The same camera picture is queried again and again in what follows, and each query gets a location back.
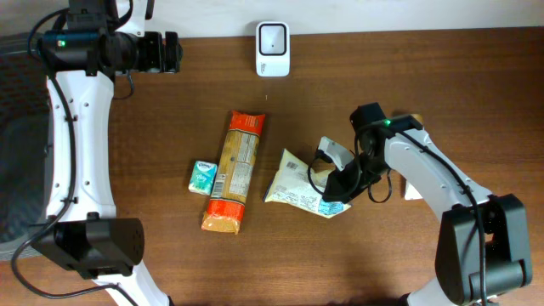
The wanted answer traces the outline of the white tube with gold cap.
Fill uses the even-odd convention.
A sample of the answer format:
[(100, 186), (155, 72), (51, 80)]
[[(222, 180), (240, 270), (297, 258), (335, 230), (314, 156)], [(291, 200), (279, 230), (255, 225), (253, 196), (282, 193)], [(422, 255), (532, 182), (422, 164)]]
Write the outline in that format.
[[(420, 114), (412, 114), (412, 116), (419, 121), (421, 124), (423, 124), (423, 119)], [(421, 200), (422, 196), (417, 191), (417, 189), (406, 179), (404, 179), (405, 183), (405, 192), (404, 192), (404, 199), (407, 201), (415, 201), (415, 200)]]

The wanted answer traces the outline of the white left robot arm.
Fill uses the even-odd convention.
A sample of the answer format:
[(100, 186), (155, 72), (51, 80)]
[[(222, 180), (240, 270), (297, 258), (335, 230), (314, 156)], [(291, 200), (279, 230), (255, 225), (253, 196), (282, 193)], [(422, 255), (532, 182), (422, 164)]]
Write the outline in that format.
[(180, 69), (178, 35), (145, 29), (153, 11), (152, 1), (72, 1), (53, 13), (54, 27), (36, 45), (51, 99), (53, 160), (46, 221), (28, 244), (120, 305), (172, 303), (145, 266), (141, 221), (116, 215), (109, 175), (116, 78)]

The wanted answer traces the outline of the teal tissue pack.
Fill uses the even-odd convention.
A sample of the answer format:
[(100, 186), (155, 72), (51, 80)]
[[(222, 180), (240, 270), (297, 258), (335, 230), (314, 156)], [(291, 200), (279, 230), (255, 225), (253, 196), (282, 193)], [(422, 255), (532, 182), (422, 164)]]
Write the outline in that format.
[(189, 191), (209, 196), (212, 193), (218, 165), (207, 161), (196, 161), (190, 176)]

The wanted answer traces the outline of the orange pasta package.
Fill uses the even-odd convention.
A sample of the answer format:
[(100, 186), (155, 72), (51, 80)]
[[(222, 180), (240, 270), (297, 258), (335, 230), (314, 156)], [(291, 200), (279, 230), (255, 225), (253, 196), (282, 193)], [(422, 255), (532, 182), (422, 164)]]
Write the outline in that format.
[(265, 115), (233, 111), (220, 156), (203, 230), (237, 234), (246, 209)]

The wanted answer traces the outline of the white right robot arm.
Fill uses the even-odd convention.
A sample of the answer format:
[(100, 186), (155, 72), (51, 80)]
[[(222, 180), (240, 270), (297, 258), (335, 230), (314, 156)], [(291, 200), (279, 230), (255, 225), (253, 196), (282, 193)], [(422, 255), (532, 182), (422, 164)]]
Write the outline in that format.
[(377, 103), (349, 117), (354, 148), (323, 137), (314, 157), (334, 164), (326, 202), (352, 201), (396, 171), (440, 222), (435, 277), (400, 305), (492, 305), (533, 278), (526, 209), (513, 194), (495, 195), (447, 158), (413, 115), (388, 118)]

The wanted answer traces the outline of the yellow snack bag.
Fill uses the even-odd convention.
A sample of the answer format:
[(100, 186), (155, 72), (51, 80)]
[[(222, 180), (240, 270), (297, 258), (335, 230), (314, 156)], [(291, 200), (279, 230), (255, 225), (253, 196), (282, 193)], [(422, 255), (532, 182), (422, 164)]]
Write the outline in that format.
[(327, 202), (308, 180), (308, 165), (290, 151), (282, 151), (280, 165), (271, 181), (263, 202), (279, 202), (297, 207), (323, 218), (332, 218), (349, 210), (351, 203)]

